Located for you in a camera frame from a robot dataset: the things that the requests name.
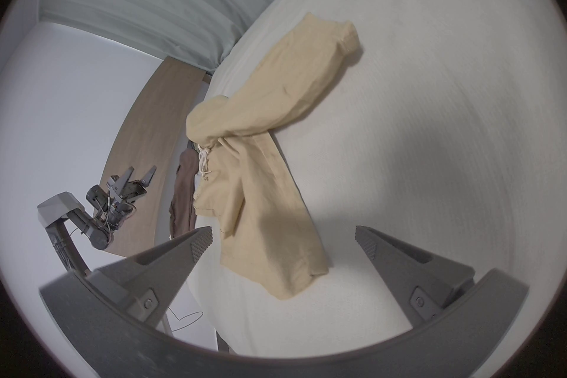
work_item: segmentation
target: black wire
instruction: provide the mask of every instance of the black wire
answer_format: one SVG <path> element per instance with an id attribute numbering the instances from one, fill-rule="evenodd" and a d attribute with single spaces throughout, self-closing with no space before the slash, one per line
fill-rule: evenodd
<path id="1" fill-rule="evenodd" d="M 201 315 L 199 315 L 199 318 L 197 318 L 196 320 L 193 320 L 193 321 L 192 321 L 191 323 L 189 323 L 188 325 L 185 325 L 185 326 L 183 326 L 182 328 L 172 329 L 171 332 L 176 332 L 176 331 L 179 331 L 179 330 L 181 330 L 181 329 L 185 329 L 187 326 L 190 326 L 190 325 L 192 325 L 193 323 L 199 321 L 199 320 L 201 319 L 201 317 L 203 316 L 203 313 L 202 313 L 201 311 L 199 311 L 199 312 L 193 312 L 193 313 L 190 313 L 190 314 L 188 314 L 188 315 L 185 315 L 184 317 L 178 318 L 177 315 L 175 315 L 175 312 L 174 312 L 173 310 L 171 310 L 169 307 L 167 308 L 167 310 L 169 310 L 171 313 L 174 314 L 174 317 L 177 318 L 177 321 L 181 321 L 181 320 L 183 320 L 183 318 L 187 318 L 187 317 L 190 317 L 190 316 L 192 316 L 192 315 L 196 315 L 197 313 L 200 313 L 200 314 L 201 314 Z"/>

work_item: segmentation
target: mattress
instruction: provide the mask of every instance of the mattress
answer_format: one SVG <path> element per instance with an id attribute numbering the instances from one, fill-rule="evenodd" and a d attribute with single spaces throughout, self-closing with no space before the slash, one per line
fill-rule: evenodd
<path id="1" fill-rule="evenodd" d="M 279 301 L 219 264 L 214 242 L 189 287 L 241 355 L 318 356 L 410 324 L 354 240 L 376 228 L 530 285 L 515 324 L 475 376 L 500 367 L 567 268 L 567 33 L 553 0 L 275 0 L 216 71 L 231 96 L 301 18 L 352 20 L 362 51 L 301 121 L 274 131 L 330 272 Z"/>

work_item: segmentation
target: white drawstring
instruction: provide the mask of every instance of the white drawstring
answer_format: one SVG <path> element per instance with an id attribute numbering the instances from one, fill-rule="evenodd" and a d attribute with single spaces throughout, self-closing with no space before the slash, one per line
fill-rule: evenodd
<path id="1" fill-rule="evenodd" d="M 203 177 L 203 179 L 205 181 L 209 180 L 209 178 L 207 177 L 209 172 L 209 152 L 211 151 L 210 148 L 207 147 L 201 147 L 199 144 L 197 145 L 197 148 L 199 150 L 199 173 L 201 174 L 201 176 Z"/>

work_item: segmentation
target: white bed sheet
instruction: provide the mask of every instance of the white bed sheet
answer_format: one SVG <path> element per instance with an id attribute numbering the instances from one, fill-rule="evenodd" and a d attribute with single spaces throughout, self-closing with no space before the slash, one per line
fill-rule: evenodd
<path id="1" fill-rule="evenodd" d="M 358 224 L 531 286 L 475 376 L 500 367 L 567 267 L 567 33 L 553 0 L 276 0 L 216 71 L 231 96 L 305 13 L 352 20 L 363 47 L 305 119 L 274 136 L 322 238 L 330 273 L 291 300 L 219 264 L 189 286 L 241 355 L 315 356 L 410 329 L 354 240 Z"/>

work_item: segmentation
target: clothing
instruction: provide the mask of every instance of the clothing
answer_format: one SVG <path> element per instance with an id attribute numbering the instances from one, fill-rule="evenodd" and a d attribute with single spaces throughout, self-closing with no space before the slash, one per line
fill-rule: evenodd
<path id="1" fill-rule="evenodd" d="M 195 211 L 219 219 L 221 263 L 279 299 L 305 289 L 327 274 L 328 266 L 268 131 L 307 114 L 334 81 L 344 57 L 358 48 L 350 21 L 325 21 L 308 13 L 233 97 L 211 98 L 187 117 L 187 136 L 199 144 L 203 159 Z"/>
<path id="2" fill-rule="evenodd" d="M 175 176 L 174 196 L 170 205 L 170 235 L 172 238 L 195 229 L 197 214 L 193 207 L 195 175 L 199 170 L 199 155 L 191 147 L 179 156 Z"/>

